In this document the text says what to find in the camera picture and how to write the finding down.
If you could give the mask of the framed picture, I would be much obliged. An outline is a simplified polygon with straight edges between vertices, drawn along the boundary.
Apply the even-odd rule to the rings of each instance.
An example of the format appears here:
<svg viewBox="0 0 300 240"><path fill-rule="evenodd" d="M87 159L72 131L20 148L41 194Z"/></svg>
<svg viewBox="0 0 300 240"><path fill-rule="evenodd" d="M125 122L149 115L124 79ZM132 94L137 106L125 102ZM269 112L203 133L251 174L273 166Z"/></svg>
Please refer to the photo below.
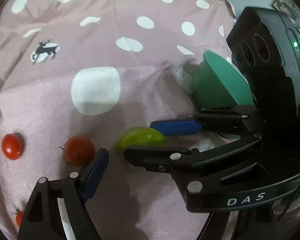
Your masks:
<svg viewBox="0 0 300 240"><path fill-rule="evenodd" d="M293 24L300 29L300 9L293 0L275 0L272 6L284 12Z"/></svg>

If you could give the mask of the green fruit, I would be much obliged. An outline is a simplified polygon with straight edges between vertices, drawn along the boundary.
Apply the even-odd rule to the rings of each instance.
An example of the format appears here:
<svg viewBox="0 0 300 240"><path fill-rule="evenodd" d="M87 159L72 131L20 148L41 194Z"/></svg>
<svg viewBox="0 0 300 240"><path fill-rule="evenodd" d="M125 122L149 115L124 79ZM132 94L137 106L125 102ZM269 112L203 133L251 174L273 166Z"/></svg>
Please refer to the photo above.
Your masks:
<svg viewBox="0 0 300 240"><path fill-rule="evenodd" d="M117 151L123 153L130 146L159 147L166 145L165 136L150 127L134 127L117 142Z"/></svg>

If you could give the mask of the pink polka dot cloth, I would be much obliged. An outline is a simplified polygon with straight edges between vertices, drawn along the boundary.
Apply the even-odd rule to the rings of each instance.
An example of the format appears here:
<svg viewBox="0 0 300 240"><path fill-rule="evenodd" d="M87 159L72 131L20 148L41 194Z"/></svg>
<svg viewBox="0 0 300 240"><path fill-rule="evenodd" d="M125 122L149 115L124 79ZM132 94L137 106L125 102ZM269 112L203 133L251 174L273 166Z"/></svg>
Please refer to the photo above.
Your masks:
<svg viewBox="0 0 300 240"><path fill-rule="evenodd" d="M0 9L0 230L16 239L37 180L72 170L60 146L74 135L109 151L89 215L103 239L195 239L168 174L129 165L116 150L133 127L194 111L190 84L203 52L231 59L227 0L7 0ZM6 134L23 141L17 160Z"/></svg>

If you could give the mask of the green plastic bowl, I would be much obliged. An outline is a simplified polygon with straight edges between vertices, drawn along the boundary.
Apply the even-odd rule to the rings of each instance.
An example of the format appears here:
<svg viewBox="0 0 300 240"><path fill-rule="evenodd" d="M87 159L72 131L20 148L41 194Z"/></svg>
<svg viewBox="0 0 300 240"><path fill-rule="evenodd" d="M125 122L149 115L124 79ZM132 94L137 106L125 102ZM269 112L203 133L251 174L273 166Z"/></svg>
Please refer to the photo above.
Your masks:
<svg viewBox="0 0 300 240"><path fill-rule="evenodd" d="M254 105L247 80L212 51L203 53L203 61L192 76L192 97L198 110Z"/></svg>

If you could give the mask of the red tomato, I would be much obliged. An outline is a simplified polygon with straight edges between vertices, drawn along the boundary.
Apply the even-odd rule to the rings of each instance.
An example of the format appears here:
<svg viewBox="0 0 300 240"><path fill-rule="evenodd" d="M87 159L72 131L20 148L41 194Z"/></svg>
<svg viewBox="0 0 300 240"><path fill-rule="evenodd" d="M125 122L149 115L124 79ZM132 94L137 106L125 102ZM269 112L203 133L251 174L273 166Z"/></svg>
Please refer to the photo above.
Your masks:
<svg viewBox="0 0 300 240"><path fill-rule="evenodd" d="M23 148L23 141L16 134L6 134L1 141L2 152L10 160L20 158Z"/></svg>
<svg viewBox="0 0 300 240"><path fill-rule="evenodd" d="M63 150L64 159L74 166L84 166L91 162L95 155L94 145L86 137L70 137L60 148Z"/></svg>
<svg viewBox="0 0 300 240"><path fill-rule="evenodd" d="M23 215L24 215L24 210L19 209L18 207L14 207L15 211L14 211L14 216L15 216L15 222L17 224L17 226L21 225L22 219L23 219Z"/></svg>

